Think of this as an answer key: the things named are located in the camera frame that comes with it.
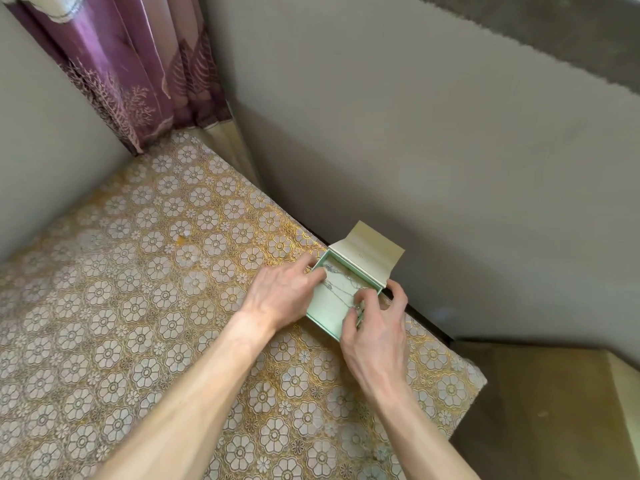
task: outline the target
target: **purple curtain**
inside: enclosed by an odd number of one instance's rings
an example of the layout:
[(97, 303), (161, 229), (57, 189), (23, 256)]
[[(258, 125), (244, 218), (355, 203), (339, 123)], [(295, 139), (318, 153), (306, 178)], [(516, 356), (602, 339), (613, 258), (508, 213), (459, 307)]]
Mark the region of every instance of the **purple curtain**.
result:
[(197, 0), (2, 0), (132, 153), (231, 119)]

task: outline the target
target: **box lid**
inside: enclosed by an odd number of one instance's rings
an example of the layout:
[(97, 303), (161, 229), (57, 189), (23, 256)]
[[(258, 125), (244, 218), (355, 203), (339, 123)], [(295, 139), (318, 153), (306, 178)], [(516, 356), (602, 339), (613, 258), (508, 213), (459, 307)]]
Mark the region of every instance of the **box lid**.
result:
[(362, 221), (347, 237), (329, 247), (382, 287), (387, 285), (391, 271), (404, 253), (404, 249)]

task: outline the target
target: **mattress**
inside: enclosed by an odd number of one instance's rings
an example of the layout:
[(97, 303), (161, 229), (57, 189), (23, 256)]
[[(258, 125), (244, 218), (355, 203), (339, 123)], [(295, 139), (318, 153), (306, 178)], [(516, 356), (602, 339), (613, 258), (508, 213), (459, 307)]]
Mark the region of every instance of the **mattress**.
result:
[[(315, 236), (188, 132), (80, 202), (0, 272), (0, 477), (82, 479), (193, 364), (262, 265)], [(482, 373), (408, 315), (407, 383), (450, 437)], [(308, 319), (261, 352), (205, 478), (404, 478), (338, 343)]]

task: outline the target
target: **mint green box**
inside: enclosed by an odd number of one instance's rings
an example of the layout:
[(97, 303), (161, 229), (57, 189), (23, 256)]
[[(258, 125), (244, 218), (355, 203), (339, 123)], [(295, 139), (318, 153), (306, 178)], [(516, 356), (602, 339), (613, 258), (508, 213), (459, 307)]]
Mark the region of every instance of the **mint green box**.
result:
[[(387, 286), (391, 271), (404, 249), (359, 221), (348, 236), (329, 246), (314, 269), (324, 267), (327, 279), (314, 288), (307, 316), (334, 339), (340, 340), (342, 320), (360, 287), (378, 294)], [(358, 304), (359, 320), (362, 304)]]

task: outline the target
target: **hand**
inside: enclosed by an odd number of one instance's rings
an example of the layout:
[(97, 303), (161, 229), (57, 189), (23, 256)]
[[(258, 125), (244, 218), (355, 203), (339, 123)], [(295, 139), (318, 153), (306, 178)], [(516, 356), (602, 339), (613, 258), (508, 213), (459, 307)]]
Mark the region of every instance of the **hand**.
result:
[(357, 314), (350, 308), (342, 322), (340, 346), (349, 370), (367, 398), (374, 404), (380, 395), (406, 386), (406, 365), (409, 349), (404, 329), (404, 307), (407, 298), (395, 281), (387, 281), (394, 300), (387, 310), (380, 309), (378, 295), (372, 289), (358, 290), (355, 304), (364, 300), (364, 317), (356, 329)]
[(307, 313), (314, 288), (326, 278), (324, 267), (306, 273), (315, 259), (303, 254), (294, 263), (261, 267), (240, 307), (240, 314), (259, 320), (273, 334)]

